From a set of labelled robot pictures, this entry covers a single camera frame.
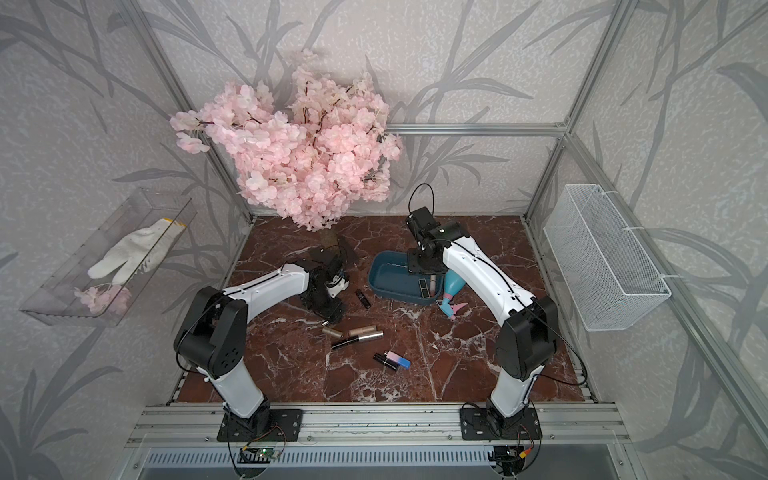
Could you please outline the teal plastic storage box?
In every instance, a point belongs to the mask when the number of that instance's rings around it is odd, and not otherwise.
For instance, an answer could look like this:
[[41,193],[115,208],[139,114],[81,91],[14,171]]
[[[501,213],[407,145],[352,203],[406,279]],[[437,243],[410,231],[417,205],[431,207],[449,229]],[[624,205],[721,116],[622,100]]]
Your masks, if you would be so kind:
[[397,251],[383,251],[373,260],[368,274],[368,283],[378,297],[427,306],[439,303],[443,295],[443,275],[436,276],[436,293],[422,298],[418,280],[429,282],[431,275],[414,275],[408,272],[407,254]]

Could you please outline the pink blue gradient lipstick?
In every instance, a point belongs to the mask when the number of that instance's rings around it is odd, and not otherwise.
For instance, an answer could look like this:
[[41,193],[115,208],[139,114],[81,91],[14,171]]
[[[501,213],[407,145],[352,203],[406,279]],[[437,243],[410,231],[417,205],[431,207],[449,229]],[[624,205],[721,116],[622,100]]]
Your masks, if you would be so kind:
[[387,351],[385,353],[385,357],[389,362],[396,364],[399,367],[409,369],[411,366],[411,362],[409,360],[405,359],[404,357],[400,356],[395,352]]

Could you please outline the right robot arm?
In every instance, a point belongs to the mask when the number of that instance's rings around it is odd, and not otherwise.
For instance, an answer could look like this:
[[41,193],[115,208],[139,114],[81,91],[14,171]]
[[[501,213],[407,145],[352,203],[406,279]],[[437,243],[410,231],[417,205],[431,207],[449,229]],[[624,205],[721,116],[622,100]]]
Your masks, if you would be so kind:
[[557,307],[513,281],[458,222],[442,224],[421,207],[409,213],[406,225],[417,243],[408,252],[409,271],[443,276],[443,313],[456,316],[461,306],[453,298],[468,286],[500,326],[495,346],[501,371],[487,411],[504,428],[528,406],[536,379],[557,351]]

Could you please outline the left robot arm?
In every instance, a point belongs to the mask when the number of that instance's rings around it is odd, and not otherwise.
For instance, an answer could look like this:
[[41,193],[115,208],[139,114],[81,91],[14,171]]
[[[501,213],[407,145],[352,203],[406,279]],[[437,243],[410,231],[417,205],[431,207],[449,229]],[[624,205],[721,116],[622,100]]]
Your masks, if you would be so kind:
[[269,401],[244,363],[248,324],[261,313],[297,296],[323,325],[339,323],[339,294],[349,286],[340,248],[318,247],[255,280],[223,290],[204,287],[194,296],[173,341],[175,354],[204,375],[234,419],[261,429]]

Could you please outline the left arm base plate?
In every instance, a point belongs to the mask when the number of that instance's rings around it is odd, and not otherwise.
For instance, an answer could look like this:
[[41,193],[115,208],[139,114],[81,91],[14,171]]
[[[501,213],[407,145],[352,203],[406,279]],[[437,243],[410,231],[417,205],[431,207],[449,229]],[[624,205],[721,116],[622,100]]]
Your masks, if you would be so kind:
[[249,418],[241,418],[224,409],[217,434],[218,442],[248,441],[296,442],[304,411],[301,409],[259,409]]

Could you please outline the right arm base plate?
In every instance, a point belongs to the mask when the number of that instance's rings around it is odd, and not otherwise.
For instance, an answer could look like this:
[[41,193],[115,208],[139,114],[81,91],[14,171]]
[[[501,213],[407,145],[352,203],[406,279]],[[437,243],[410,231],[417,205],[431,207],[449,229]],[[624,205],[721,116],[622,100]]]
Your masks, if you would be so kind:
[[459,410],[461,436],[465,441],[504,440],[536,442],[542,438],[537,410],[529,405],[511,417],[494,407],[466,402]]

